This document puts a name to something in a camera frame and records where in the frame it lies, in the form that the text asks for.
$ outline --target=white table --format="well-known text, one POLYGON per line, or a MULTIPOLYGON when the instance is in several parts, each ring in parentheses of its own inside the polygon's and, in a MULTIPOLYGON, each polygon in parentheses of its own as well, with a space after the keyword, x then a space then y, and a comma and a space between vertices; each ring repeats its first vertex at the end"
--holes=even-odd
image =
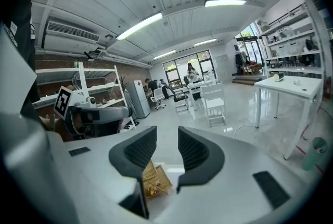
POLYGON ((296 134, 292 143, 290 144, 287 152, 284 155, 284 158, 287 160, 293 149, 295 148, 298 140, 300 139, 303 131, 306 128, 308 123, 308 116, 310 111, 310 106, 313 98, 318 94, 322 84, 321 79, 308 78, 308 77, 297 77, 297 76, 284 76, 284 79, 280 82, 274 81, 273 78, 268 78, 259 82, 256 82, 254 85, 258 88, 258 97, 257 97, 257 120, 256 128, 260 126, 260 115, 261 115, 261 89, 265 88, 271 91, 277 92, 276 97, 276 109, 274 118, 277 118, 277 111, 279 106, 279 93, 288 94, 304 101, 303 113, 301 121, 298 125, 296 134), (299 85, 295 85, 294 81, 299 81, 299 85))
POLYGON ((205 86, 205 85, 210 85, 210 84, 215 84, 215 83, 216 83, 216 80, 209 80, 209 81, 202 81, 202 82, 199 82, 199 83, 189 84, 188 85, 190 99, 191 99, 191 102, 192 102, 192 105, 193 105, 193 108, 194 108, 195 111, 197 111, 197 107, 196 107, 196 105, 194 103, 193 94, 201 92, 202 89, 201 88, 194 89, 194 88, 198 88, 198 87, 205 86))

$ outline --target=trash bin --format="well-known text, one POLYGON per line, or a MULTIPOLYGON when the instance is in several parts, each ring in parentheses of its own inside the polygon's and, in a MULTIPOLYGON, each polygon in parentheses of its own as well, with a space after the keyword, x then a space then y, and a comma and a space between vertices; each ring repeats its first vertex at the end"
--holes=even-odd
POLYGON ((311 142, 311 146, 309 147, 308 152, 304 157, 302 163, 303 170, 310 170, 315 165, 317 165, 326 150, 327 142, 321 137, 314 138, 311 142))

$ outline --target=refrigerator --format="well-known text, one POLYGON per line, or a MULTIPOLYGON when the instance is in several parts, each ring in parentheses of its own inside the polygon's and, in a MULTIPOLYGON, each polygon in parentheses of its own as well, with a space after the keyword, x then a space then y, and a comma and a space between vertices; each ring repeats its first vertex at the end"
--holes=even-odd
POLYGON ((127 91, 130 93, 138 118, 145 118, 150 114, 150 107, 144 86, 140 80, 133 81, 126 85, 127 91))

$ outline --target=woman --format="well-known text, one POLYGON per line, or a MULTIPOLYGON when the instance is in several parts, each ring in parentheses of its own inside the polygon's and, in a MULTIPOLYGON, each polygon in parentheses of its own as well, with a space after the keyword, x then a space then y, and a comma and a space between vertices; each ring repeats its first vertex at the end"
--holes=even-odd
MULTIPOLYGON (((187 78, 191 79, 191 82, 193 84, 195 84, 195 83, 199 82, 198 76, 199 76, 199 73, 196 71, 196 69, 193 68, 192 64, 189 62, 187 64, 187 78)), ((193 98, 194 98, 194 100, 201 98, 200 93, 193 94, 193 98)))

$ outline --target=brick wall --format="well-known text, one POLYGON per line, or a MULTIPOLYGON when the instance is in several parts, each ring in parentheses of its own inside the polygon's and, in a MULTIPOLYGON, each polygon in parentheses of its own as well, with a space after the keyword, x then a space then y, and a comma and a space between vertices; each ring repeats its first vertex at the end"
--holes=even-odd
MULTIPOLYGON (((38 69, 56 69, 56 68, 73 68, 75 61, 84 62, 85 68, 94 68, 94 69, 114 69, 114 66, 117 66, 119 78, 125 76, 124 82, 131 82, 134 80, 141 80, 143 83, 146 78, 151 78, 148 69, 139 68, 131 65, 95 60, 94 62, 86 63, 86 59, 84 58, 76 58, 76 57, 66 57, 66 56, 56 56, 56 55, 36 55, 36 70, 38 69)), ((116 74, 110 73, 106 77, 107 83, 115 82, 116 74)), ((95 86, 95 85, 103 85, 105 84, 104 79, 87 79, 87 87, 95 86)), ((52 83, 47 85, 39 86, 40 96, 43 97, 45 95, 51 95, 56 91, 59 91, 61 86, 71 85, 71 82, 63 82, 63 83, 52 83)), ((100 103, 102 99, 110 100, 110 99, 119 99, 121 98, 120 89, 118 87, 114 87, 111 90, 111 97, 108 92, 102 92, 93 94, 96 102, 100 103)), ((114 106, 124 106, 123 102, 117 103, 114 106)), ((37 112, 40 116, 45 116, 49 113, 53 113, 53 106, 47 106, 40 109, 37 109, 37 112)))

